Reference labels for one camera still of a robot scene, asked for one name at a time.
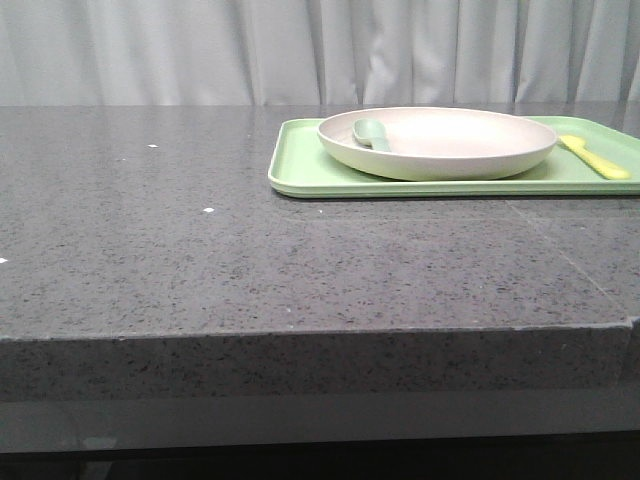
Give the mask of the cream round plate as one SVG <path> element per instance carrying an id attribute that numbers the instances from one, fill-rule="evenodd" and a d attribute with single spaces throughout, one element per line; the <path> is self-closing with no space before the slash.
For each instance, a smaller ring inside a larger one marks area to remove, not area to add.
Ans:
<path id="1" fill-rule="evenodd" d="M 361 144 L 360 119 L 385 128 L 389 149 Z M 493 180 L 539 165 L 555 131 L 525 117 L 445 107 L 373 108 L 322 120 L 318 137 L 330 156 L 353 169 L 409 181 Z"/>

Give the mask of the yellow plastic fork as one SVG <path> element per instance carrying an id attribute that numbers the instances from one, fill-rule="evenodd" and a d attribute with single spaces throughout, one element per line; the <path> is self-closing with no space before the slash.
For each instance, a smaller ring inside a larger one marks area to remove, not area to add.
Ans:
<path id="1" fill-rule="evenodd" d="M 607 180 L 629 180 L 631 178 L 631 173 L 628 170 L 589 150 L 584 138 L 565 134 L 560 135 L 558 139 L 566 149 L 580 158 L 601 177 Z"/>

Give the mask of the light green rectangular tray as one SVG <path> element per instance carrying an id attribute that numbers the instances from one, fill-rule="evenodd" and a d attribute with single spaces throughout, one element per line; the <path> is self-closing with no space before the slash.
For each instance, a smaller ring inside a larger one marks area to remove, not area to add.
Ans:
<path id="1" fill-rule="evenodd" d="M 639 139 L 600 123 L 569 116 L 537 116 L 560 134 L 577 135 L 586 147 L 622 166 L 629 180 L 607 180 L 576 155 L 557 146 L 537 167 L 515 177 L 486 181 L 395 181 L 347 167 L 331 157 L 317 135 L 319 118 L 282 124 L 268 171 L 272 188 L 313 199 L 495 196 L 637 196 Z"/>

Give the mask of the teal green plastic spoon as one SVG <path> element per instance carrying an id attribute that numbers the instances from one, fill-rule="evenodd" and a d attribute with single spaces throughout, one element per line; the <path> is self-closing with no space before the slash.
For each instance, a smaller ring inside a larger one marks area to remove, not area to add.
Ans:
<path id="1" fill-rule="evenodd" d="M 352 126 L 355 141 L 374 151 L 390 152 L 391 147 L 384 125 L 375 119 L 361 118 Z"/>

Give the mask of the white pleated curtain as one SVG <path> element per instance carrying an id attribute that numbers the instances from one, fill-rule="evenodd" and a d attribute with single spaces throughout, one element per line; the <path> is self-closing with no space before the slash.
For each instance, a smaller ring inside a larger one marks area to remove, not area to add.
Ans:
<path id="1" fill-rule="evenodd" d="M 1 102 L 635 101 L 635 1 L 5 1 Z"/>

